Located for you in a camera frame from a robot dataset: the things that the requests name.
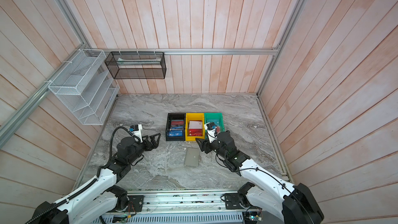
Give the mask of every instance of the black storage bin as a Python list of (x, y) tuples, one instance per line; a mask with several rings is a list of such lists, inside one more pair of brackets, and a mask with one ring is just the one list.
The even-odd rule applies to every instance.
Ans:
[[(172, 120), (175, 119), (183, 119), (184, 126), (182, 129), (182, 137), (169, 137), (169, 130)], [(186, 114), (183, 112), (179, 113), (167, 113), (167, 122), (166, 122), (166, 141), (185, 141), (185, 121), (186, 121)]]
[(114, 79), (164, 79), (163, 52), (113, 51), (105, 60)]

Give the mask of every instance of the green storage bin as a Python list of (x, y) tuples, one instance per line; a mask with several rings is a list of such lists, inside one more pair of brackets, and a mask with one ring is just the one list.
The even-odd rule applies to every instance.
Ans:
[(220, 122), (220, 132), (225, 132), (224, 121), (222, 119), (222, 113), (221, 112), (205, 112), (205, 124), (207, 122), (212, 121), (213, 119), (218, 119), (219, 120), (219, 122)]

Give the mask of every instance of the wood panel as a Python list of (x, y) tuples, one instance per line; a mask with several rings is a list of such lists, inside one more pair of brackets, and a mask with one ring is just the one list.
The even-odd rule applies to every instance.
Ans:
[[(279, 43), (296, 2), (67, 0), (90, 44), (97, 48), (273, 47)], [(268, 68), (267, 61), (268, 56), (170, 56), (166, 58), (164, 80), (124, 79), (120, 83), (125, 89), (121, 90), (256, 92)]]
[(395, 223), (398, 0), (308, 0), (261, 94), (325, 223)]
[[(80, 20), (89, 12), (82, 2), (72, 6)], [(116, 14), (115, 9), (107, 10), (109, 17), (121, 14)], [(80, 46), (80, 40), (55, 0), (0, 0), (0, 18), (0, 124), (3, 125)], [(86, 35), (96, 33), (90, 21), (93, 20), (85, 18), (82, 25)], [(93, 36), (88, 37), (90, 42), (101, 43), (100, 35)], [(2, 220), (15, 222), (17, 212), (23, 211), (24, 217), (18, 217), (17, 222), (25, 222), (42, 202), (53, 202), (68, 194), (97, 136), (94, 127), (80, 124), (54, 95), (49, 95), (0, 151)]]

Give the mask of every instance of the white wire rack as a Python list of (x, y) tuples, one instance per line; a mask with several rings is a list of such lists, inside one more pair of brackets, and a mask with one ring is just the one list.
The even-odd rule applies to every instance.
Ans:
[(49, 85), (82, 124), (103, 125), (120, 89), (108, 71), (97, 72), (104, 60), (102, 50), (81, 50)]

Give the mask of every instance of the black mesh basket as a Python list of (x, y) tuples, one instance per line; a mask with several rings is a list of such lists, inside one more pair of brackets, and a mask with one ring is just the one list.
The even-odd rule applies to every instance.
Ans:
[(114, 79), (164, 79), (163, 52), (113, 51), (105, 64)]

